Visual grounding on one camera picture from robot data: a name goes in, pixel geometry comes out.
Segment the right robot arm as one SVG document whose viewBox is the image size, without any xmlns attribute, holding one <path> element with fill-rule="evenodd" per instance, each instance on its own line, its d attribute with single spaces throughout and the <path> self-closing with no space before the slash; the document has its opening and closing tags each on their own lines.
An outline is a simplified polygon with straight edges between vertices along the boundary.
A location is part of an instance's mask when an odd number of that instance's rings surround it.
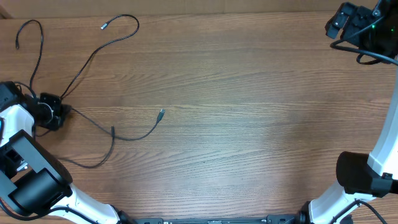
<svg viewBox="0 0 398 224">
<path fill-rule="evenodd" d="M 371 57 L 366 65 L 397 65 L 397 1 L 378 1 L 373 9 L 344 2 L 325 25 L 330 47 Z M 381 223 L 385 219 L 369 202 L 397 193 L 397 90 L 393 91 L 384 126 L 369 154 L 342 152 L 336 181 L 318 198 L 306 202 L 286 223 L 352 223 L 351 212 L 364 205 Z"/>
</svg>

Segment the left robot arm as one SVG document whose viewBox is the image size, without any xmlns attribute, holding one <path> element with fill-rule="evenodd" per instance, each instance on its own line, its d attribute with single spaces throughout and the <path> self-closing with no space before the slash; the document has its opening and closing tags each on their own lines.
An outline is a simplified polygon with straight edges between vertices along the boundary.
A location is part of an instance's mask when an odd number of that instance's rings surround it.
<svg viewBox="0 0 398 224">
<path fill-rule="evenodd" d="M 24 95 L 14 82 L 1 83 L 1 208 L 22 221 L 51 215 L 74 223 L 134 223 L 76 188 L 65 166 L 35 140 L 36 126 L 56 130 L 69 110 L 55 95 Z"/>
</svg>

